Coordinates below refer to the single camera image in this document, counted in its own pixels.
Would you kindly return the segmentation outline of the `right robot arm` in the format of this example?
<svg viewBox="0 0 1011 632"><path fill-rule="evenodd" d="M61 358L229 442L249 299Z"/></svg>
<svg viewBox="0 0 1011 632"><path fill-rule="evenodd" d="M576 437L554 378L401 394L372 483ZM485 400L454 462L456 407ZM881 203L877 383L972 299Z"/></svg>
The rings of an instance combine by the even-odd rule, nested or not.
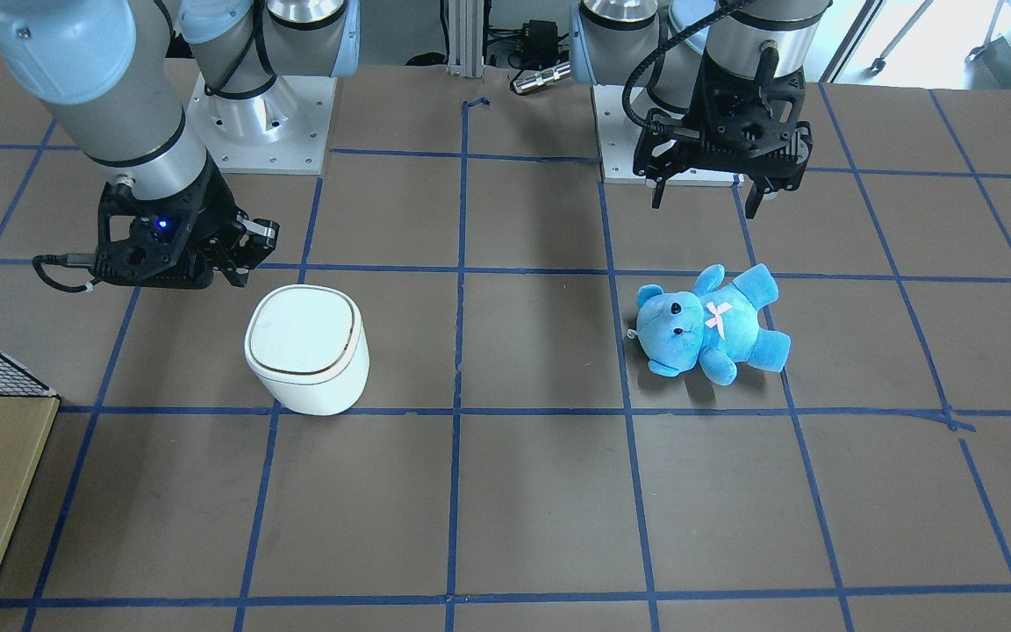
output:
<svg viewBox="0 0 1011 632"><path fill-rule="evenodd" d="M289 77L336 80L360 63L357 1L0 1L0 56L105 183L95 251L36 255L67 293L96 284L245 287L280 225L237 205L210 141L312 141Z"/></svg>

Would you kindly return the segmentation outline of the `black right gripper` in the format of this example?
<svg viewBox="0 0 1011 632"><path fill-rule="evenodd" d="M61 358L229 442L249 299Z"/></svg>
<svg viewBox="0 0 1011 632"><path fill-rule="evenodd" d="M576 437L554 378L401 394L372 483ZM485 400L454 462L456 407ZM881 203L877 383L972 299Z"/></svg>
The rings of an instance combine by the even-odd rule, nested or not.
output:
<svg viewBox="0 0 1011 632"><path fill-rule="evenodd" d="M276 251L280 224L250 219L225 178L205 167L175 195L143 200L132 185L107 183L97 204L95 277L104 283L201 291L217 273L246 287Z"/></svg>

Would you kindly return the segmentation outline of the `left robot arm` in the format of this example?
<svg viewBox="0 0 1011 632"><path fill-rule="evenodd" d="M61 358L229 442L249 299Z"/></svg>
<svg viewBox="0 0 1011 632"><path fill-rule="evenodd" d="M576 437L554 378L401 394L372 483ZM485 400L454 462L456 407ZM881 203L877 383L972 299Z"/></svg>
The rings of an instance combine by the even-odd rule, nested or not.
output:
<svg viewBox="0 0 1011 632"><path fill-rule="evenodd" d="M570 72L626 141L623 173L663 188L687 172L750 183L743 211L799 188L814 148L804 61L827 1L577 1Z"/></svg>

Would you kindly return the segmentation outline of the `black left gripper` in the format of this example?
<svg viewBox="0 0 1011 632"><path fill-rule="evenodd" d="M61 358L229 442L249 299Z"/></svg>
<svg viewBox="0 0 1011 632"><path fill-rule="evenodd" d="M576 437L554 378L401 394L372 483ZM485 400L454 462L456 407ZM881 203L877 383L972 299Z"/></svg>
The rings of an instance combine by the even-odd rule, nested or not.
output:
<svg viewBox="0 0 1011 632"><path fill-rule="evenodd" d="M814 148L811 124L799 118L804 83L803 68L747 77L703 56L685 116L651 111L635 142L631 168L654 185L650 207L661 208L667 181L690 169L746 176L746 219L766 197L797 190Z"/></svg>

